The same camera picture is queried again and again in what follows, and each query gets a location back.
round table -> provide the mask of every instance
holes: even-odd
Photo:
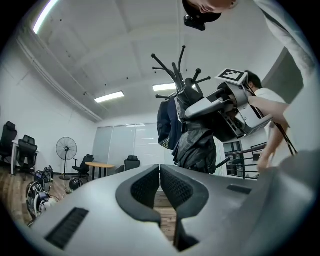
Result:
[[[87,166],[92,167],[92,180],[95,179],[95,168],[96,167],[99,168],[99,179],[101,178],[101,169],[102,168],[104,168],[103,177],[106,177],[106,176],[108,176],[107,169],[115,167],[113,164],[107,164],[107,163],[103,163],[103,162],[86,162],[85,164]]]

wooden floor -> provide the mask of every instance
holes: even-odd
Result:
[[[34,180],[34,177],[28,174],[25,181],[23,178],[24,174],[11,175],[10,167],[0,166],[0,200],[2,200],[13,220],[28,224],[32,218],[27,210],[26,189],[28,184]],[[57,201],[63,200],[68,196],[65,193],[65,186],[68,187],[69,182],[56,177],[51,184],[50,195],[53,198],[57,197]],[[155,196],[154,210],[161,214],[161,230],[172,242],[175,235],[177,215],[163,191],[158,191]]]

camera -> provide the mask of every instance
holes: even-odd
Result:
[[[183,21],[184,21],[184,25],[186,25],[187,27],[190,27],[190,28],[193,28],[196,30],[200,30],[200,31],[206,30],[206,25],[204,22],[202,22],[198,19],[192,18],[189,15],[184,16]]]

person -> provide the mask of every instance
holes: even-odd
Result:
[[[303,84],[316,70],[317,58],[310,50],[307,39],[293,18],[275,0],[253,0],[264,14],[271,33],[291,54],[301,72]],[[186,13],[202,23],[211,23],[235,8],[240,0],[182,0]]]
[[[256,95],[256,97],[248,97],[249,104],[259,108],[259,110],[264,115],[273,114],[273,121],[281,124],[283,130],[286,132],[288,138],[292,142],[290,128],[288,126],[288,123],[284,121],[283,117],[283,112],[289,105],[286,104],[284,99],[274,91],[268,88],[263,88],[261,85],[261,80],[256,74],[252,73],[249,70],[246,70],[245,72],[248,73],[248,85]],[[278,127],[275,126],[275,123],[273,121],[269,122],[264,128],[268,141],[257,162],[257,168],[260,172],[269,166],[279,165],[283,159],[291,156],[290,149],[286,141],[284,140],[283,134],[278,129]]]

human hand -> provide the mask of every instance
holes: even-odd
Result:
[[[268,165],[269,165],[269,157],[262,153],[257,163],[258,172],[259,173],[263,172],[268,167]]]

